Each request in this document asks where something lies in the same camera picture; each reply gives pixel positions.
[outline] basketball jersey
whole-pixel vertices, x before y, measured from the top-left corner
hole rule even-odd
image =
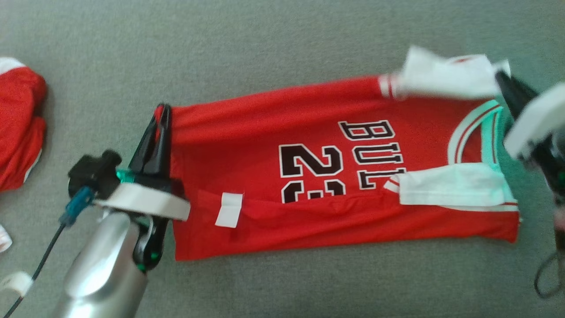
[[[398,98],[393,76],[173,108],[191,203],[177,260],[393,240],[514,242],[493,100]]]
[[[45,121],[37,113],[46,92],[40,75],[0,57],[0,191],[20,187],[41,154]]]

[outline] blue connector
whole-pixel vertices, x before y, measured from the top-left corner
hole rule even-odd
[[[95,193],[89,187],[82,187],[65,207],[65,213],[59,218],[59,222],[65,227],[75,224],[79,214],[92,204]]]

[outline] gray carpet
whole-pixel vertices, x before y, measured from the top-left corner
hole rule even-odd
[[[410,44],[507,57],[546,89],[565,74],[564,12],[560,0],[0,0],[0,55],[49,84],[42,160],[23,188],[0,194],[0,224],[14,239],[0,276],[35,269],[68,201],[72,164],[106,148],[129,161],[161,101],[388,72]],[[169,232],[138,316],[562,317],[563,298],[539,300],[532,287],[554,250],[549,191],[503,159],[524,218],[515,245],[441,239],[175,263]],[[85,213],[62,235],[13,317],[47,316],[97,217]],[[15,299],[0,294],[0,312]]]

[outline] red fabric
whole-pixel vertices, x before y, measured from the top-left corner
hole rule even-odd
[[[192,204],[186,222],[175,222],[177,260],[216,255],[438,237],[516,240],[517,212],[468,212],[437,206],[403,206],[383,189],[388,178],[372,178],[361,190],[358,171],[407,171],[447,164],[447,144],[459,122],[484,101],[411,98],[389,100],[376,77],[293,87],[190,107],[173,108],[172,174],[181,178]],[[349,140],[339,126],[387,120],[394,136]],[[356,146],[398,143],[402,162],[358,164]],[[322,147],[342,154],[343,171],[281,177],[279,146],[304,144],[323,164]],[[477,129],[464,162],[481,161]],[[331,196],[325,181],[340,180],[344,195]],[[298,201],[282,202],[282,189],[302,180]],[[308,200],[307,191],[324,197]],[[215,226],[223,192],[244,194],[235,229]]]
[[[20,187],[41,151],[45,121],[36,112],[46,90],[28,67],[0,74],[0,191]]]

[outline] cable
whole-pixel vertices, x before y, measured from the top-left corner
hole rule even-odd
[[[47,261],[49,254],[51,254],[51,250],[53,249],[53,246],[55,246],[55,242],[57,242],[57,240],[59,239],[59,236],[61,235],[61,233],[63,232],[64,229],[65,229],[65,224],[61,224],[61,226],[59,227],[59,229],[57,230],[57,232],[53,236],[51,243],[49,243],[49,246],[47,246],[47,249],[45,250],[45,253],[43,254],[43,258],[39,262],[39,265],[37,266],[36,271],[33,273],[32,281],[35,281],[37,279],[37,277],[39,276],[39,273],[41,273],[41,270],[43,269],[43,266],[45,265],[45,262]],[[24,300],[23,296],[18,298],[16,300],[16,302],[12,305],[10,310],[8,310],[8,313],[6,313],[4,315],[4,318],[9,318],[14,313],[16,308],[20,305],[22,300]]]
[[[541,263],[540,267],[537,269],[536,278],[533,281],[533,287],[536,289],[536,293],[541,299],[547,299],[555,296],[563,287],[560,282],[556,288],[546,293],[543,293],[539,287],[541,274],[545,271],[545,269],[547,269],[552,261],[558,260],[558,256],[559,252],[556,251],[555,253],[551,254],[543,263]]]

